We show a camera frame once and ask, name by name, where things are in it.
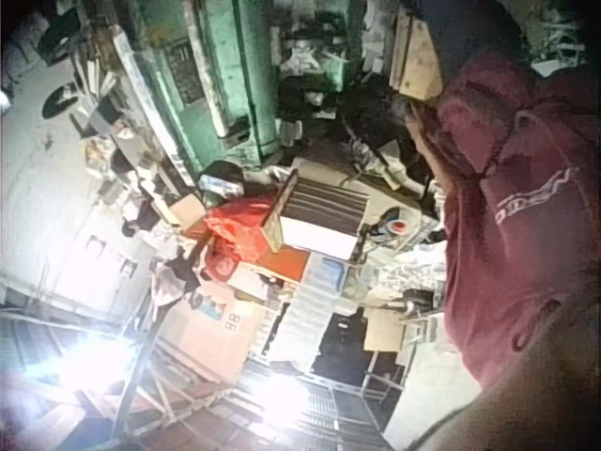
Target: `green machine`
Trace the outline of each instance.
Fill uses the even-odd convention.
[[[113,4],[193,178],[217,159],[258,167],[277,152],[282,89],[340,93],[359,71],[362,2]]]

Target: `bright light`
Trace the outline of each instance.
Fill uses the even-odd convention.
[[[308,403],[306,387],[295,378],[276,374],[261,387],[263,420],[273,426],[287,428],[299,419]]]
[[[126,378],[133,349],[123,339],[91,337],[55,362],[61,385],[70,390],[104,393]]]

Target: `red plastic bag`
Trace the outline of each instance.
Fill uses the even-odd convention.
[[[212,209],[205,217],[205,224],[216,235],[233,243],[242,261],[255,263],[270,248],[261,232],[261,223],[272,201],[273,196],[230,200]]]

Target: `metal grate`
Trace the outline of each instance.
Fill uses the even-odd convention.
[[[169,46],[165,50],[165,57],[181,101],[189,105],[205,97],[190,41],[186,39]]]

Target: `plastic bag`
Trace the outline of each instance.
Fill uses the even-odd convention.
[[[261,223],[273,196],[233,199],[208,212],[205,224],[216,235],[233,243],[242,261],[255,263],[270,249]]]

